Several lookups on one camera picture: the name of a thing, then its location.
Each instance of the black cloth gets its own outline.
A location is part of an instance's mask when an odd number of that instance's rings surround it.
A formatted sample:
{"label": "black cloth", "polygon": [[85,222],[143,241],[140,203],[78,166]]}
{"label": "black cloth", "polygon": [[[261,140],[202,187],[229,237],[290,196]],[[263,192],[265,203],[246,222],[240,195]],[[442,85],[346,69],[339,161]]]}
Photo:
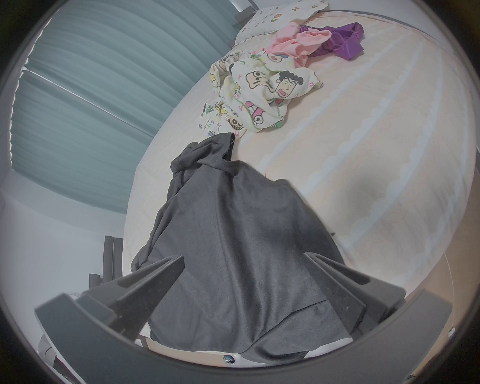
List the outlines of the black cloth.
{"label": "black cloth", "polygon": [[233,134],[218,134],[172,161],[168,201],[132,271],[185,258],[184,272],[149,321],[159,343],[269,364],[300,360],[349,337],[300,256],[343,260],[286,180],[231,161],[234,141]]}

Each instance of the mattress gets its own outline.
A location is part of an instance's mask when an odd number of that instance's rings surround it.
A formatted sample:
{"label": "mattress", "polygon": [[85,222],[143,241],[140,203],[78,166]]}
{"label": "mattress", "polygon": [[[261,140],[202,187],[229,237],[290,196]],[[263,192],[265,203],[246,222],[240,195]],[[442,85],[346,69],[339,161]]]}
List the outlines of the mattress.
{"label": "mattress", "polygon": [[[364,53],[309,59],[323,88],[294,99],[285,125],[247,132],[240,159],[287,179],[317,213],[347,266],[412,292],[445,252],[466,209],[475,121],[466,71],[430,36],[351,12],[320,13],[315,27],[359,22]],[[257,36],[233,50],[268,46]],[[175,108],[137,167],[124,233],[123,273],[166,202],[170,162],[205,139],[198,117],[214,95],[206,74]]]}

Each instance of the cartoon print blanket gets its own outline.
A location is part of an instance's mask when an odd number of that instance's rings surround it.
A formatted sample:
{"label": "cartoon print blanket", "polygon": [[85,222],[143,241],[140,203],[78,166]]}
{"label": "cartoon print blanket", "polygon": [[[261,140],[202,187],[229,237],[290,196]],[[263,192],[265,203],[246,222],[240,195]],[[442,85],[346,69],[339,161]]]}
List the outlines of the cartoon print blanket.
{"label": "cartoon print blanket", "polygon": [[205,104],[199,128],[237,138],[247,129],[282,127],[290,100],[323,85],[314,71],[295,68],[293,57],[264,51],[225,56],[212,65],[210,79],[217,99]]}

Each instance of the curtain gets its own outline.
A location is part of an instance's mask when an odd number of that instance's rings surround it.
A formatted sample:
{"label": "curtain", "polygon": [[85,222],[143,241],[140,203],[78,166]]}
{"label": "curtain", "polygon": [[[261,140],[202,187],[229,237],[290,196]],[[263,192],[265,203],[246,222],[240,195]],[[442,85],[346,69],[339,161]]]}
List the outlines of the curtain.
{"label": "curtain", "polygon": [[230,50],[237,14],[226,0],[69,1],[19,81],[12,168],[66,197],[125,213],[146,148]]}

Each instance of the floral print pillow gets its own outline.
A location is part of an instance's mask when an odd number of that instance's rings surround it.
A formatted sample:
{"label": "floral print pillow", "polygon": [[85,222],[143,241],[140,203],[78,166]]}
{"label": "floral print pillow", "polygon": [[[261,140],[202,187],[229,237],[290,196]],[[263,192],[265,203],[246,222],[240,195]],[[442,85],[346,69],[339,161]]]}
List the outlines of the floral print pillow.
{"label": "floral print pillow", "polygon": [[328,7],[328,0],[299,0],[287,5],[260,9],[241,29],[235,45],[251,37],[279,31],[292,21],[303,23],[326,7]]}

